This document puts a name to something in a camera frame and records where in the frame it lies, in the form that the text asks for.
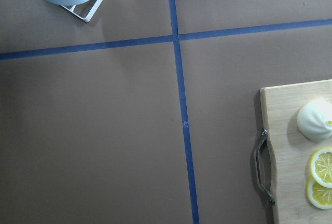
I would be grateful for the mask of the lemon slice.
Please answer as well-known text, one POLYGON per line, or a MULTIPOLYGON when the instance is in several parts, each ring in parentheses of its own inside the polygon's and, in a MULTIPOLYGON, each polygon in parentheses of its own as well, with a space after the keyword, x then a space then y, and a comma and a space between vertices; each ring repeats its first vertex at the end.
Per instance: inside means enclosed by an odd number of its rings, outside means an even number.
POLYGON ((318 184, 331 188, 331 147, 315 151, 310 158, 309 169, 318 184))
POLYGON ((313 206, 322 210, 331 209, 331 188, 320 185, 313 177, 307 182, 306 194, 313 206))

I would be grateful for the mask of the wooden cutting board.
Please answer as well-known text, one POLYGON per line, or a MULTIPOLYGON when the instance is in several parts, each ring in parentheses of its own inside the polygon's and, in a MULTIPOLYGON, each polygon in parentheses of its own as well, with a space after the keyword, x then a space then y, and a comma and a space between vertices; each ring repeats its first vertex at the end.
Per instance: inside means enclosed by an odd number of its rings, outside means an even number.
POLYGON ((331 101, 331 80, 260 90, 262 121, 268 132, 274 223, 331 223, 331 210, 313 206, 306 194, 311 176, 310 157, 316 150, 330 147, 331 139, 311 141, 302 135, 297 125, 299 110, 321 98, 331 101))

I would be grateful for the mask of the lower lemon slice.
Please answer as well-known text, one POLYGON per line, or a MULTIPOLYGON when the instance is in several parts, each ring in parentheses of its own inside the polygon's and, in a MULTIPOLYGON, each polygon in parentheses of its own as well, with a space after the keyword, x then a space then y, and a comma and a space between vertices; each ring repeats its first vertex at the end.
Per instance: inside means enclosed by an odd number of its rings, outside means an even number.
POLYGON ((331 188, 320 185, 313 177, 307 182, 306 194, 313 206, 322 210, 331 209, 331 188))

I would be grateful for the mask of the upper lemon slice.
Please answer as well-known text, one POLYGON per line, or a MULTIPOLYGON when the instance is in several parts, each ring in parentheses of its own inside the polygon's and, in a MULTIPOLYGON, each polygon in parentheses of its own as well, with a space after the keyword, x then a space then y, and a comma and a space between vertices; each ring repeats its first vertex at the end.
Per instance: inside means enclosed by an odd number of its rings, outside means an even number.
POLYGON ((331 188, 331 147, 315 151, 310 158, 309 169, 318 184, 331 188))

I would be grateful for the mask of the white steamed bun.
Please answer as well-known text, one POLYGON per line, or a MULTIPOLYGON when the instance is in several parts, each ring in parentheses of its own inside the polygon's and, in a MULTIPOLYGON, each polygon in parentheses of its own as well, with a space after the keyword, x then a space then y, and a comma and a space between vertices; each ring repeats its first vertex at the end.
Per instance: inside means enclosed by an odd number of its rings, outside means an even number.
POLYGON ((308 139, 320 142, 331 137, 331 103, 324 98, 310 101, 297 114, 300 132, 308 139))

